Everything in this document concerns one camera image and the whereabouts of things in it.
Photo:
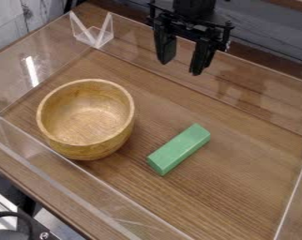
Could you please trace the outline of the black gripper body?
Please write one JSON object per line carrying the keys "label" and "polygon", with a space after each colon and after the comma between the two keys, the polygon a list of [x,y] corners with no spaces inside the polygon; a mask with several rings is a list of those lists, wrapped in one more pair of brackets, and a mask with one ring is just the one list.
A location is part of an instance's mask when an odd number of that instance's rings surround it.
{"label": "black gripper body", "polygon": [[198,41],[208,38],[214,44],[227,44],[234,25],[215,12],[217,0],[172,0],[170,6],[150,0],[148,23],[154,30],[156,20],[170,25],[176,37]]}

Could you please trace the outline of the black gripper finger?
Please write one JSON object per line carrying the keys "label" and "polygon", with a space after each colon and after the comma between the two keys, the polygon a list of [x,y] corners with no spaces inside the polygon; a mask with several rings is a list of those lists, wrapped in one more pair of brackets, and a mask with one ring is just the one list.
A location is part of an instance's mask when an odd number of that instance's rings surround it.
{"label": "black gripper finger", "polygon": [[158,60],[166,65],[176,55],[176,36],[170,25],[159,20],[154,22],[154,40]]}
{"label": "black gripper finger", "polygon": [[203,70],[211,65],[211,60],[217,52],[217,46],[214,42],[202,37],[195,44],[195,50],[191,58],[190,73],[194,76],[202,74]]}

